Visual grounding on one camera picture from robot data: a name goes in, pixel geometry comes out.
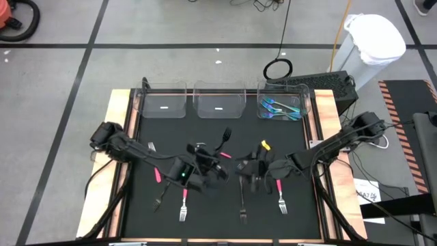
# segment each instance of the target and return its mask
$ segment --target yellow tag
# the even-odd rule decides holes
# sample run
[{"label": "yellow tag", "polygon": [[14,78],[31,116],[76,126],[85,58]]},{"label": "yellow tag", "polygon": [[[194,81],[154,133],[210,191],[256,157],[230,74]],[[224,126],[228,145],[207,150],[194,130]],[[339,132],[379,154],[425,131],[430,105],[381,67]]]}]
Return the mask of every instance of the yellow tag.
[{"label": "yellow tag", "polygon": [[269,150],[271,149],[271,147],[267,144],[266,140],[263,140],[263,141],[261,142],[261,145],[262,145],[263,147],[265,147],[265,149],[266,149],[267,151],[269,151]]}]

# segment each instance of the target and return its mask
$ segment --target gray floor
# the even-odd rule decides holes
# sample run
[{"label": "gray floor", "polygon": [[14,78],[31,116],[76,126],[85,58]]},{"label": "gray floor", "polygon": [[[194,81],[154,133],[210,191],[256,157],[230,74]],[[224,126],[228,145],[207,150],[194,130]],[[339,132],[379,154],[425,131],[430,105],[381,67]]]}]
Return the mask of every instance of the gray floor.
[{"label": "gray floor", "polygon": [[[42,19],[27,44],[87,44],[102,0],[36,0]],[[422,44],[437,44],[437,11],[420,17],[412,1],[401,0]],[[288,44],[332,44],[346,0],[292,0],[285,35]],[[17,16],[30,10],[18,7]],[[258,12],[250,3],[228,1],[109,0],[96,44],[278,43],[286,5]],[[351,14],[381,14],[414,44],[394,0],[354,0]],[[0,245],[14,245],[29,209],[57,127],[75,82],[86,45],[68,49],[0,49]],[[208,82],[244,81],[256,88],[262,69],[277,49],[93,49],[76,95],[47,186],[27,243],[72,240],[83,205],[83,189],[91,172],[88,139],[104,119],[111,90],[131,88],[146,76],[152,83],[185,81],[192,87]],[[284,49],[293,75],[325,72],[330,49]],[[426,50],[437,66],[437,51]],[[271,77],[285,67],[272,68]],[[375,111],[389,121],[377,81],[431,79],[416,49],[407,50],[359,92],[355,115]],[[393,129],[388,150],[363,146],[357,154],[366,170],[388,185],[417,193]],[[356,177],[362,176],[355,171]]]}]

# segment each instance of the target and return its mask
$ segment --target wooden frame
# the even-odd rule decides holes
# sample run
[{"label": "wooden frame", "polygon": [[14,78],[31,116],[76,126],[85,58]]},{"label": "wooden frame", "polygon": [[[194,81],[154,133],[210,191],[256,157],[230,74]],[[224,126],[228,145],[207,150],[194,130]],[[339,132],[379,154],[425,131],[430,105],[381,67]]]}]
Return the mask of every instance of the wooden frame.
[{"label": "wooden frame", "polygon": [[[117,122],[121,125],[124,124],[125,118],[127,116],[127,108],[129,103],[130,90],[113,90],[111,93],[111,98],[109,101],[107,116],[105,122],[112,121]],[[341,128],[340,121],[337,115],[337,108],[335,106],[335,100],[332,91],[330,90],[315,90],[315,101],[317,103],[319,112],[319,121],[322,128],[322,133],[324,138],[328,138],[336,133]],[[133,104],[136,105],[132,107],[131,118],[129,125],[128,135],[133,137],[135,122],[137,121],[137,112],[139,101],[134,100]],[[316,118],[314,117],[314,111],[309,114],[309,127],[311,130],[311,135],[313,139],[317,136]],[[348,156],[345,153],[339,155],[339,159],[349,163]],[[98,154],[96,156],[96,162],[94,163],[93,173],[100,168],[104,163],[108,161],[108,158],[104,154]],[[122,165],[120,179],[118,187],[124,181],[124,174],[126,173],[127,164]],[[344,163],[335,161],[330,166],[331,178],[333,189],[335,193],[335,199],[337,201],[337,206],[339,210],[343,213],[345,218],[354,227],[354,229],[363,237],[367,238],[363,218],[361,216],[361,210],[358,203],[358,198],[355,192],[354,179],[352,176],[351,169],[347,167]],[[111,187],[113,184],[113,178],[115,173],[115,162],[110,164],[106,169],[104,169],[99,175],[97,175],[93,182],[90,184],[88,189],[88,196],[85,199],[83,212],[81,220],[79,223],[79,228],[77,236],[83,236],[88,233],[94,226],[95,222],[100,218],[103,211],[106,209],[109,203],[109,197],[111,193]],[[120,215],[120,205],[117,206],[113,213],[111,227],[109,228],[109,237],[117,236],[117,227]],[[336,238],[335,227],[332,213],[325,204],[325,214],[328,224],[328,233],[330,238]],[[347,239],[347,235],[343,232],[344,239]],[[124,238],[123,241],[147,241],[147,242],[181,242],[180,238]],[[213,242],[230,242],[230,243],[272,243],[271,239],[200,239],[200,238],[190,238],[188,242],[192,243],[213,243]],[[293,239],[293,240],[279,240],[280,243],[322,243],[324,239]]]}]

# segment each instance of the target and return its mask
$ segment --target vacuum cleaner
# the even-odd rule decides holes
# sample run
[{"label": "vacuum cleaner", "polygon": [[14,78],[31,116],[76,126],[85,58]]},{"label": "vacuum cleaner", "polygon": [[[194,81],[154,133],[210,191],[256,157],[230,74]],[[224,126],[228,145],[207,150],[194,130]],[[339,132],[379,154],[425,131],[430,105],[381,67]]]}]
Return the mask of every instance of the vacuum cleaner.
[{"label": "vacuum cleaner", "polygon": [[[29,5],[33,10],[33,18],[26,31],[17,36],[4,36],[1,32],[6,28],[19,30],[23,24],[12,16],[12,10],[15,10],[17,3],[24,3]],[[0,41],[5,42],[19,42],[30,38],[36,31],[40,23],[40,9],[32,0],[0,0]]]}]

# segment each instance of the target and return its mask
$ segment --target clear plastic bin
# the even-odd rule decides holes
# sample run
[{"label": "clear plastic bin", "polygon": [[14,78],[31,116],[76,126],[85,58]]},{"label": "clear plastic bin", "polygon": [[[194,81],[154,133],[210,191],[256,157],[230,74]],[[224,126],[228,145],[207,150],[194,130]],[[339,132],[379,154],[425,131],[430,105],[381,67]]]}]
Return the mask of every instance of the clear plastic bin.
[{"label": "clear plastic bin", "polygon": [[311,110],[308,86],[258,83],[257,114],[269,120],[301,120]]},{"label": "clear plastic bin", "polygon": [[153,83],[143,80],[135,90],[134,108],[145,118],[183,118],[186,115],[186,84]]},{"label": "clear plastic bin", "polygon": [[198,81],[193,89],[193,106],[201,118],[239,118],[246,107],[246,88],[243,82]]}]

